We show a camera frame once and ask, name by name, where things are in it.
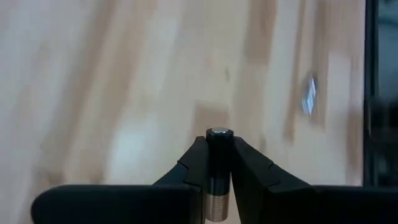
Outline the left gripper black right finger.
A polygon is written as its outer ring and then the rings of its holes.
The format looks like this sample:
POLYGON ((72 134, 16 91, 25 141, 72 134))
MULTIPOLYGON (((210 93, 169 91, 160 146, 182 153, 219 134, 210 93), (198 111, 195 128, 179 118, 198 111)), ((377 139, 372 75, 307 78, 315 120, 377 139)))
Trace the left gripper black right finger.
POLYGON ((310 185, 240 137, 231 168, 242 224, 398 224, 398 189, 310 185))

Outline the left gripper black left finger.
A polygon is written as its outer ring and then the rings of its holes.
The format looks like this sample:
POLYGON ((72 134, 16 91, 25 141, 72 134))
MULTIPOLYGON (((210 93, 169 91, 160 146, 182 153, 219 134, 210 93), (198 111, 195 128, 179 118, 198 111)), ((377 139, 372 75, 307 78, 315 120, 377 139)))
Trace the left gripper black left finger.
POLYGON ((208 144, 189 150, 152 185, 61 185, 34 199, 34 224, 204 224, 208 144))

